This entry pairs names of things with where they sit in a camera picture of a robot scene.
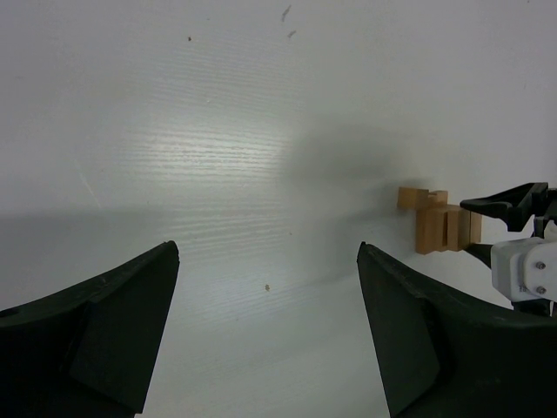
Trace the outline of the wood block four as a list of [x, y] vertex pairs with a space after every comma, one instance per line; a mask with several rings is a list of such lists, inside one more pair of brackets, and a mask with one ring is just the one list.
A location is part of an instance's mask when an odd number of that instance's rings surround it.
[[416, 212], [415, 251], [419, 254], [447, 250], [447, 209], [434, 207]]

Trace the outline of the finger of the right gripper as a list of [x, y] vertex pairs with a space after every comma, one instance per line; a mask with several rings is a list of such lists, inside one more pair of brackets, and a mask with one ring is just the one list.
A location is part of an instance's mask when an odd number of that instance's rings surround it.
[[547, 182], [526, 183], [492, 196], [462, 200], [460, 207], [500, 219], [508, 231], [522, 231], [534, 217], [534, 230], [544, 231], [549, 223], [549, 186]]
[[492, 247], [493, 246], [491, 244], [476, 243], [468, 246], [465, 249], [465, 252], [482, 262], [485, 266], [491, 266]]

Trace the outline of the wood block one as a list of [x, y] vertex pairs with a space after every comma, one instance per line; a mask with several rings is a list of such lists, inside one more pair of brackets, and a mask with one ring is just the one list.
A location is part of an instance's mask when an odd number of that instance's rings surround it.
[[461, 234], [462, 245], [470, 246], [480, 243], [482, 235], [482, 215], [468, 210], [465, 210], [463, 215], [464, 221]]

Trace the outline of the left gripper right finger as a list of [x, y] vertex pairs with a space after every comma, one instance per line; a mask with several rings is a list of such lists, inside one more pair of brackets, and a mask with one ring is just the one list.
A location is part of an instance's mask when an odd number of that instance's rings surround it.
[[477, 299], [369, 244], [357, 265], [390, 416], [555, 416], [555, 319]]

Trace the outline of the wood block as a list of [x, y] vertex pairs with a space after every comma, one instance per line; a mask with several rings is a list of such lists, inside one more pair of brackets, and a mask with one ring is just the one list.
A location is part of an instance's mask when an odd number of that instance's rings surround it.
[[427, 209], [445, 208], [448, 205], [448, 191], [429, 191], [427, 196]]

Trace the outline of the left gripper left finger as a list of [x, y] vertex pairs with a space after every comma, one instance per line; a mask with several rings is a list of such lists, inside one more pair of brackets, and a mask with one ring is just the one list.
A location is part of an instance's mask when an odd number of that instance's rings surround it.
[[178, 279], [175, 242], [1, 312], [3, 417], [144, 410]]

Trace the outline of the wood block three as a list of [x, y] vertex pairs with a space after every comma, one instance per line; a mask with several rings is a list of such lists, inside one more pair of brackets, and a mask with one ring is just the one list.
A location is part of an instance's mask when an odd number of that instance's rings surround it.
[[470, 212], [459, 206], [447, 209], [447, 249], [462, 251], [470, 245]]

